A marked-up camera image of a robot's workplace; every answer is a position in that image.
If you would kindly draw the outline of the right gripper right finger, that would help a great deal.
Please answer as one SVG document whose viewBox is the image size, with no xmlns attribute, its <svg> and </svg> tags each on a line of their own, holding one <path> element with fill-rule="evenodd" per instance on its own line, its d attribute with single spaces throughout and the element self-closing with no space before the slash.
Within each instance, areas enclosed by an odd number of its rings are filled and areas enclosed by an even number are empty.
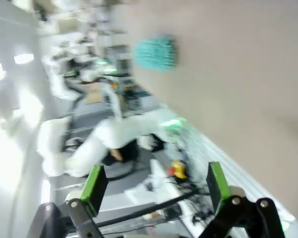
<svg viewBox="0 0 298 238">
<path fill-rule="evenodd" d="M 245 229 L 249 238 L 283 238 L 284 231 L 274 201 L 256 202 L 233 195 L 219 162 L 209 162 L 206 178 L 215 212 L 201 233 L 202 238 L 226 238 L 232 228 Z"/>
</svg>

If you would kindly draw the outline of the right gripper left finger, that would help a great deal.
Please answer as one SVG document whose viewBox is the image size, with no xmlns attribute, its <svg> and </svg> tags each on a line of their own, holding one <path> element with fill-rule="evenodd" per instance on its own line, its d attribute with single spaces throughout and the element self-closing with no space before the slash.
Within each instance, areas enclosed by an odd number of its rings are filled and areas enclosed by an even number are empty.
<svg viewBox="0 0 298 238">
<path fill-rule="evenodd" d="M 79 198 L 59 206 L 47 202 L 38 207 L 27 237 L 65 238 L 73 232 L 80 238 L 103 237 L 93 218 L 99 213 L 107 185 L 104 167 L 94 166 Z"/>
</svg>

